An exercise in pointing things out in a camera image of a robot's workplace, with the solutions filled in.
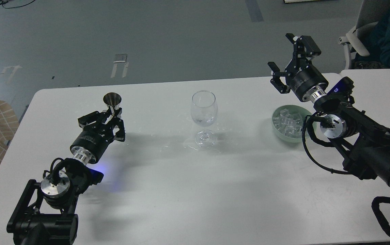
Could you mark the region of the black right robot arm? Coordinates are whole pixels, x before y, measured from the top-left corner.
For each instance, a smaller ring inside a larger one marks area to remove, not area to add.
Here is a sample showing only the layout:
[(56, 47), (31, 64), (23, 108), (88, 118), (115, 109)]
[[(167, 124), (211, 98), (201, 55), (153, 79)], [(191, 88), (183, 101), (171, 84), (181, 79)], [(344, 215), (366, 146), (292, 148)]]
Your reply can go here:
[[(311, 101), (315, 113), (305, 116), (301, 138), (305, 152), (306, 134), (324, 147), (334, 147), (343, 157), (343, 170), (319, 167), (332, 174), (353, 175), (360, 180), (380, 177), (390, 187), (390, 128), (378, 124), (365, 111), (353, 107), (353, 80), (341, 78), (326, 92), (327, 79), (313, 66), (312, 59), (321, 50), (312, 37), (287, 33), (293, 45), (292, 59), (281, 71), (275, 62), (268, 62), (272, 71), (271, 84), (282, 94), (292, 91), (301, 102)], [(371, 203), (382, 230), (390, 237), (390, 225), (380, 204), (390, 204), (390, 197), (377, 196)]]

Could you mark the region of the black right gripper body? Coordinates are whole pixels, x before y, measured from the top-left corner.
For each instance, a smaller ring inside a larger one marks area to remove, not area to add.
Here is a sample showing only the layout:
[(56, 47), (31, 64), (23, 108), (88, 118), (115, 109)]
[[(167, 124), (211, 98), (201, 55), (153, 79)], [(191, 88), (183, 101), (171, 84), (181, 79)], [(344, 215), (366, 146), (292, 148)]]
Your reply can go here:
[(328, 81), (321, 72), (313, 66), (313, 64), (303, 65), (299, 69), (298, 65), (291, 63), (286, 67), (286, 73), (290, 76), (286, 77), (286, 84), (291, 88), (293, 93), (301, 102), (307, 102), (308, 96), (305, 93), (316, 85), (326, 89)]

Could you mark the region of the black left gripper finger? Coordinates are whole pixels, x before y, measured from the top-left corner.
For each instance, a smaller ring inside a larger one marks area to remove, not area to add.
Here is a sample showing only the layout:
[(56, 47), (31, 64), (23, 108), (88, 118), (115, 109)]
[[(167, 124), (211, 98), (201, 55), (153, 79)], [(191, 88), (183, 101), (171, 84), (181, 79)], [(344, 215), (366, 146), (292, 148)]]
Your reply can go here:
[(108, 118), (108, 112), (95, 111), (78, 118), (78, 124), (82, 129), (109, 129), (110, 126), (106, 124)]
[(114, 133), (114, 141), (125, 141), (125, 127), (124, 121), (122, 119), (122, 108), (118, 108), (113, 114), (112, 119), (110, 120), (110, 124), (112, 126), (112, 131), (117, 129), (117, 132)]

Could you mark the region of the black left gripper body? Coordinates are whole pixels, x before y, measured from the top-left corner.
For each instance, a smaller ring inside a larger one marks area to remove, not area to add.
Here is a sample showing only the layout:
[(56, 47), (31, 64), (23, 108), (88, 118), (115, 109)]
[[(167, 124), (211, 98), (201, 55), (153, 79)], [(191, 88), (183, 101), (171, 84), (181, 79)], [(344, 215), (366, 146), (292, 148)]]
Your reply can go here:
[(87, 126), (72, 143), (70, 151), (74, 158), (84, 165), (95, 164), (113, 140), (114, 133), (111, 127)]

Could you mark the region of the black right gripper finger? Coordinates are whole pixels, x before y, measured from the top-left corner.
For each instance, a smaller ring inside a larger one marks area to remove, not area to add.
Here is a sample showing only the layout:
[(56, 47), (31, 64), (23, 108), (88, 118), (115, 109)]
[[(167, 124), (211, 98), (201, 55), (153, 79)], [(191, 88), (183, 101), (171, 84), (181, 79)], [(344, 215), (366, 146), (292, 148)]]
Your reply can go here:
[(270, 67), (272, 71), (272, 79), (270, 82), (281, 94), (290, 93), (291, 90), (290, 83), (292, 80), (292, 74), (289, 71), (291, 63), (292, 62), (290, 61), (286, 66), (285, 71), (280, 71), (280, 68), (275, 62), (268, 62), (268, 67)]
[(312, 59), (321, 55), (322, 51), (312, 37), (295, 36), (287, 33), (286, 38), (293, 44), (292, 59), (286, 66), (286, 70), (304, 70), (312, 65)]

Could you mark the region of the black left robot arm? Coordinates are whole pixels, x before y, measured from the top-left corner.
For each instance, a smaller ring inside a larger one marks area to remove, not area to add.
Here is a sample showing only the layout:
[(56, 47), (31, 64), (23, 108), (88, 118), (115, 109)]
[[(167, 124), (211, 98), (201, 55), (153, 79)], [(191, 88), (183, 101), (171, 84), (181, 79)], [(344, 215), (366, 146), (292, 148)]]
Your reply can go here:
[(98, 163), (109, 144), (125, 141), (122, 109), (110, 105), (78, 118), (82, 132), (73, 141), (71, 158), (56, 158), (41, 182), (28, 181), (6, 230), (16, 245), (72, 245), (77, 236), (75, 214), (80, 194), (97, 185), (103, 173), (90, 169)]

